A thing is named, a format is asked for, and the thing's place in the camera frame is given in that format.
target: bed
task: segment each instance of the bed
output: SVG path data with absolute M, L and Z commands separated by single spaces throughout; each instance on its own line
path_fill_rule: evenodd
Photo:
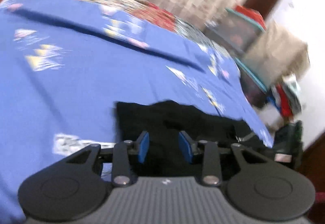
M 194 105 L 245 120 L 273 145 L 228 53 L 144 0 L 3 0 L 0 21 L 0 223 L 24 220 L 25 178 L 119 141 L 117 101 Z

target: clothes pile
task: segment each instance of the clothes pile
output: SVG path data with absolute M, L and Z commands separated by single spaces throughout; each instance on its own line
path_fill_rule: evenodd
M 291 119 L 302 111 L 302 93 L 294 74 L 285 76 L 282 80 L 282 83 L 271 86 L 268 100 L 283 118 Z

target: blue gripper pad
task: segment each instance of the blue gripper pad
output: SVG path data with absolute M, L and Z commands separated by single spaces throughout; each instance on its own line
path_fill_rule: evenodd
M 183 133 L 178 134 L 178 146 L 185 158 L 185 161 L 188 163 L 192 163 L 193 153 L 191 151 L 191 147 L 189 142 L 186 140 Z
M 149 133 L 146 133 L 139 144 L 139 154 L 138 154 L 139 163 L 144 163 L 148 149 L 149 149 Z

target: black circular plate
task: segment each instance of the black circular plate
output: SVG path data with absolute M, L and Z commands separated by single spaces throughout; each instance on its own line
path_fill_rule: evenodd
M 65 175 L 41 171 L 26 179 L 18 191 L 24 213 L 48 222 L 80 219 L 100 207 L 106 197 L 105 182 L 91 171 Z
M 282 165 L 252 164 L 230 179 L 227 195 L 245 215 L 286 221 L 311 208 L 315 188 L 306 177 Z

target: plastic storage box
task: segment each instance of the plastic storage box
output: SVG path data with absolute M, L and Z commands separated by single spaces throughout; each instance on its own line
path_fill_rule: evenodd
M 221 22 L 215 27 L 207 26 L 204 35 L 226 48 L 231 56 L 240 58 L 264 29 L 251 18 L 232 9 L 226 10 L 228 14 Z

